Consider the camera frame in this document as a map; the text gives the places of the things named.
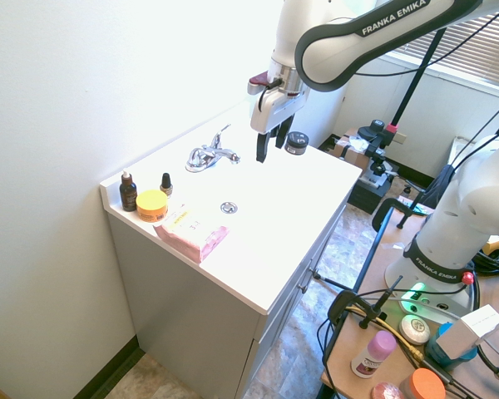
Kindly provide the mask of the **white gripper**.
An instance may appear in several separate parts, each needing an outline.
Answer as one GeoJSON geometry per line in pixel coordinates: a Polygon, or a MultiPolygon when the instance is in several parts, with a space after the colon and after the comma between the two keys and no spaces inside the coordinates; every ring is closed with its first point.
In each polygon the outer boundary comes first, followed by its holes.
{"type": "Polygon", "coordinates": [[[256,160],[258,162],[265,162],[271,137],[270,131],[276,126],[275,147],[281,149],[284,146],[286,136],[294,120],[294,114],[305,105],[308,97],[308,88],[297,96],[290,96],[273,89],[262,96],[263,100],[256,101],[250,127],[259,133],[256,146],[256,160]]]}

